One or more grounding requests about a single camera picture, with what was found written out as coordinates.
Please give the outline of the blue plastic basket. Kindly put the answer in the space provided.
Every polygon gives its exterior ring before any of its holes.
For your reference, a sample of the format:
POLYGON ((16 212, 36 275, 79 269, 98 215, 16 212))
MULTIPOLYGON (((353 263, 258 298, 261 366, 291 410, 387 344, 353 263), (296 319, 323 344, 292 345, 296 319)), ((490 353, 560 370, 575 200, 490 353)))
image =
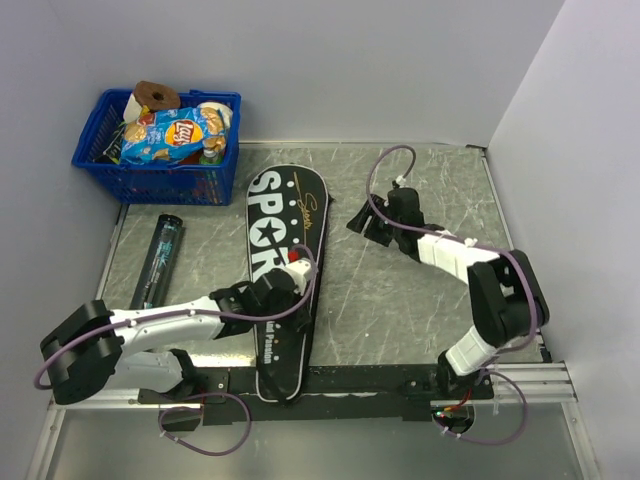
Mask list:
POLYGON ((130 89, 109 89, 99 97, 80 134, 71 164, 90 174, 122 204, 228 205, 239 156, 241 95, 190 90, 179 97, 184 107, 213 101, 232 111, 224 158, 218 164, 115 164, 98 157, 123 122, 130 89))

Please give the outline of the black racket cover bag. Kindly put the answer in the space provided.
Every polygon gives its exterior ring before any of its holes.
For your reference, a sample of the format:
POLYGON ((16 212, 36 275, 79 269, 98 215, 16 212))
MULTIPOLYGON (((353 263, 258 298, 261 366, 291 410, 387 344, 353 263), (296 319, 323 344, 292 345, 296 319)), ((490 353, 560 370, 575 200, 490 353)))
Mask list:
MULTIPOLYGON (((257 174, 246 197, 247 251, 255 281, 292 259, 306 245, 317 265, 324 261, 330 195, 315 170, 299 165, 271 166, 257 174)), ((315 333, 320 283, 290 317, 254 326, 255 388, 265 403, 288 405, 301 394, 315 333)))

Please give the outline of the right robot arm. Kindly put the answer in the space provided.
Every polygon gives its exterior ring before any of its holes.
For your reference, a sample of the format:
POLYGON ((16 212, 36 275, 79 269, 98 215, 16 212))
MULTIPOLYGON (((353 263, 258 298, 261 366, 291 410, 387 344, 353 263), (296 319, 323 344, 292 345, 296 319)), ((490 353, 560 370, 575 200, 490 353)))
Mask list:
POLYGON ((548 305, 524 252, 482 247, 426 223, 413 188, 395 186, 385 198, 372 194, 347 228, 385 247, 396 242, 406 256, 467 285, 473 325, 437 360, 435 381, 448 398, 462 396, 479 380, 482 367, 549 321, 548 305))

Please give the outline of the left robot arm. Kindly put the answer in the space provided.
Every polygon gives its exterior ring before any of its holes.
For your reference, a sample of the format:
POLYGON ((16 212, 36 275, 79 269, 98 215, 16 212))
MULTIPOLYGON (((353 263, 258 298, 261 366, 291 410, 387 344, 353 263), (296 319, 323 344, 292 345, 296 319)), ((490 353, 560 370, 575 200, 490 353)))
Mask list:
POLYGON ((59 405, 129 388, 187 401, 205 392, 206 382, 178 343, 224 339, 289 320, 311 297, 316 278, 316 267, 302 259, 179 305, 110 310, 101 300, 90 301, 41 341, 44 363, 34 386, 52 391, 59 405))

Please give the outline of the black shuttlecock tube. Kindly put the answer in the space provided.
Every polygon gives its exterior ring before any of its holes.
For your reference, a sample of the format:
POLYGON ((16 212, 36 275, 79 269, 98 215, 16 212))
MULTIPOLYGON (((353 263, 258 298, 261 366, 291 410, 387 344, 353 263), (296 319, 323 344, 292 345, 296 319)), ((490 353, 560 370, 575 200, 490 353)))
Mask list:
POLYGON ((184 232, 183 220, 161 214, 147 250, 133 297, 131 310, 164 305, 184 232))

